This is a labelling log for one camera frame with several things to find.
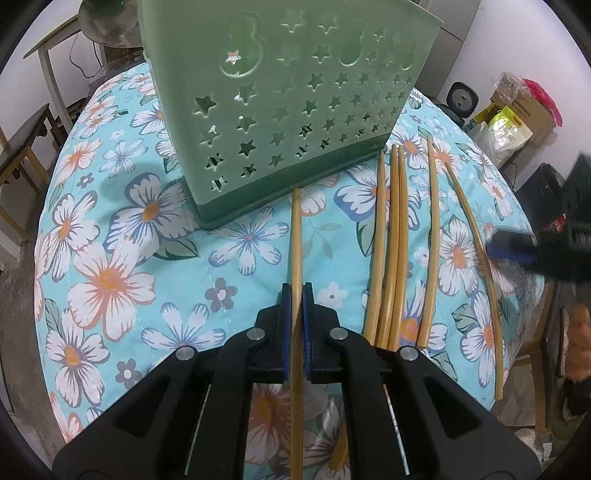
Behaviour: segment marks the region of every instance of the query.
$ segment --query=wall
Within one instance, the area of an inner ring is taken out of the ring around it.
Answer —
[[[519,154],[515,187],[541,163],[566,177],[579,151],[591,151],[591,68],[543,0],[482,0],[439,98],[447,96],[453,82],[465,82],[480,97],[478,112],[489,104],[493,83],[504,70],[542,85],[564,118],[564,127],[556,128],[540,148],[526,147]],[[513,175],[509,167],[511,180]]]
[[[56,115],[43,78],[39,56],[35,53],[25,60],[22,57],[49,32],[76,15],[80,3],[81,0],[53,0],[27,30],[6,68],[0,74],[0,127],[8,138],[45,103],[50,104],[53,115]],[[49,52],[57,84],[66,105],[86,97],[89,92],[89,81],[69,60],[73,42],[72,37]],[[78,35],[74,45],[72,59],[89,76],[99,69],[92,42],[82,33]],[[47,135],[45,138],[38,137],[33,146],[33,150],[45,167],[50,166],[56,155],[52,143],[51,135]],[[39,184],[36,172],[30,166],[27,170]],[[33,190],[21,177],[18,181],[12,179],[10,184],[2,186],[0,205],[18,223],[25,225],[33,198]],[[15,254],[18,256],[19,242],[19,236],[4,220],[0,219],[0,261],[14,262]]]

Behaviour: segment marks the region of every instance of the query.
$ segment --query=floral tablecloth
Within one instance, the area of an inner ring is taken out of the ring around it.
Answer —
[[[402,144],[407,161],[403,344],[416,339],[427,279],[428,134],[434,136],[439,173],[441,251],[426,355],[490,408],[491,310],[444,163],[456,172],[487,238],[497,226],[530,226],[481,150],[414,90],[388,142]],[[373,248],[375,171],[376,160],[368,161],[302,190],[304,281],[313,283],[316,302],[336,309],[341,324],[357,332]],[[35,247],[38,344],[66,440],[179,345],[212,348],[252,326],[288,279],[289,196],[218,230],[201,231],[186,205],[181,175],[148,66],[99,88],[61,152]],[[501,295],[508,371],[543,281],[513,264],[491,266]],[[288,475],[289,401],[280,385],[255,386],[245,478]],[[338,389],[307,389],[306,478],[327,475],[342,414]],[[348,465],[333,474],[347,478]]]

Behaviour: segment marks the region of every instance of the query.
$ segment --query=black trash bin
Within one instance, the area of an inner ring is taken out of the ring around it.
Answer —
[[[515,196],[534,232],[538,232],[562,215],[564,177],[547,163],[542,163],[521,186]]]

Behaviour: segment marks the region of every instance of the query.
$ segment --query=basket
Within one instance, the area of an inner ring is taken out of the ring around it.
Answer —
[[[384,148],[441,26],[409,0],[142,0],[202,228]]]

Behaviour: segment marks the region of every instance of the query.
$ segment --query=turquoise tablecloth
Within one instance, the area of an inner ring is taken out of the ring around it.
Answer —
[[[408,274],[402,342],[415,341],[427,279],[430,198],[426,143],[437,156],[439,290],[427,355],[487,408],[493,403],[491,311],[466,217],[444,174],[457,173],[483,234],[530,230],[478,147],[418,91],[392,132],[408,176]],[[303,189],[304,281],[341,324],[363,326],[374,230],[376,161]],[[93,96],[51,181],[35,249],[35,319],[43,371],[66,440],[179,345],[206,349],[254,324],[288,280],[290,197],[206,232],[185,204],[173,146],[146,64]],[[492,264],[501,296],[505,368],[512,364],[542,279]],[[245,477],[283,478],[289,396],[257,385]],[[322,478],[342,415],[337,390],[307,392],[306,475]],[[338,473],[348,475],[348,466]]]

